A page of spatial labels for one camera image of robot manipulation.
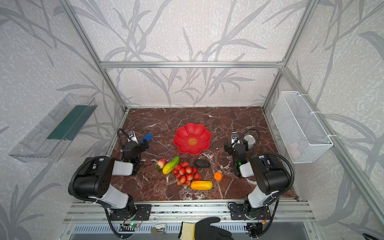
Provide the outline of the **red yellow fake strawberry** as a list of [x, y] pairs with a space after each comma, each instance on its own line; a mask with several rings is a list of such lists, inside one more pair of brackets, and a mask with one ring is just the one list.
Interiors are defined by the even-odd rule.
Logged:
[[167, 160], [166, 159], [160, 159], [157, 164], [156, 164], [156, 168], [157, 169], [163, 169], [165, 167], [165, 165], [167, 164]]

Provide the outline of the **small fake orange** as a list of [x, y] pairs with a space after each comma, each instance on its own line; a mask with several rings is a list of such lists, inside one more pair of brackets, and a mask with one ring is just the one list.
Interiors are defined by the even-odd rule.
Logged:
[[216, 181], [221, 181], [221, 180], [223, 179], [223, 174], [222, 174], [221, 172], [216, 172], [216, 173], [214, 174], [214, 179], [215, 179]]

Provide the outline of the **dark fake avocado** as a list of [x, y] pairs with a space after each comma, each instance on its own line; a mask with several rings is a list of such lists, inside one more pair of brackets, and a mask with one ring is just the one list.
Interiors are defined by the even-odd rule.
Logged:
[[195, 161], [195, 166], [197, 168], [201, 168], [201, 169], [204, 169], [204, 168], [209, 168], [211, 165], [208, 161], [206, 160], [203, 160], [203, 159], [198, 159]]

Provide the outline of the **red flower-shaped fruit bowl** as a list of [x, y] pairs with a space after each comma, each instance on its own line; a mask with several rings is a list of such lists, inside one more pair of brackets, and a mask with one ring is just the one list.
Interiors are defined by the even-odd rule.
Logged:
[[188, 123], [176, 131], [173, 143], [182, 154], [199, 155], [210, 147], [212, 138], [204, 125]]

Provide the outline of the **red fake grape bunch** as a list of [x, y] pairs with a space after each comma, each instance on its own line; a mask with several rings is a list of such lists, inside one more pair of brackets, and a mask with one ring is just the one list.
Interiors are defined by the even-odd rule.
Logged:
[[182, 162], [176, 165], [171, 173], [176, 177], [178, 186], [190, 186], [193, 181], [201, 180], [199, 169], [197, 167], [191, 167], [188, 162]]

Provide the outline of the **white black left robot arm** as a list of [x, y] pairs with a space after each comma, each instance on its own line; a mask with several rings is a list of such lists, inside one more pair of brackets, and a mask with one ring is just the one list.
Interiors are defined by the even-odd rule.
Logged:
[[106, 211], [130, 218], [137, 208], [133, 197], [111, 184], [113, 176], [135, 176], [141, 165], [141, 153], [149, 149], [149, 140], [129, 141], [122, 147], [123, 158], [89, 157], [72, 176], [68, 191], [78, 200], [100, 204]]

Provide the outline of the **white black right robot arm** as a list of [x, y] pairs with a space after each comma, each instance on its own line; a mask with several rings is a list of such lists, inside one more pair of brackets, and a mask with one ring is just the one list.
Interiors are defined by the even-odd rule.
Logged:
[[225, 144], [224, 150], [233, 157], [236, 177], [256, 178], [257, 186], [244, 202], [247, 215], [267, 207], [292, 188], [295, 172], [285, 157], [276, 153], [261, 153], [247, 158], [247, 144]]

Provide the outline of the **black and yellow gloved hand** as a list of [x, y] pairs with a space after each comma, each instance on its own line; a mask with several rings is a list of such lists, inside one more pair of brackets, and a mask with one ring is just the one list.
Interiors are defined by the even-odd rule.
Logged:
[[180, 240], [234, 240], [229, 231], [212, 226], [219, 223], [218, 217], [203, 219], [197, 223], [182, 222], [178, 239]]

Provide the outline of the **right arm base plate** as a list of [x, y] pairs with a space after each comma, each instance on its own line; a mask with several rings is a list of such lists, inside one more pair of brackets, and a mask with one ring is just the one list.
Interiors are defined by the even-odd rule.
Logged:
[[252, 208], [250, 205], [243, 203], [229, 202], [227, 207], [231, 214], [232, 220], [258, 220], [267, 221], [271, 219], [271, 211], [268, 206], [260, 208]]

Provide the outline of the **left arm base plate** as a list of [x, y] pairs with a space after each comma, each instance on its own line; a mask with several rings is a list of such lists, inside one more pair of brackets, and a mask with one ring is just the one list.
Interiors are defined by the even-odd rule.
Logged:
[[151, 214], [152, 205], [150, 204], [138, 204], [135, 205], [133, 210], [128, 209], [112, 209], [109, 214], [111, 221], [148, 221]]

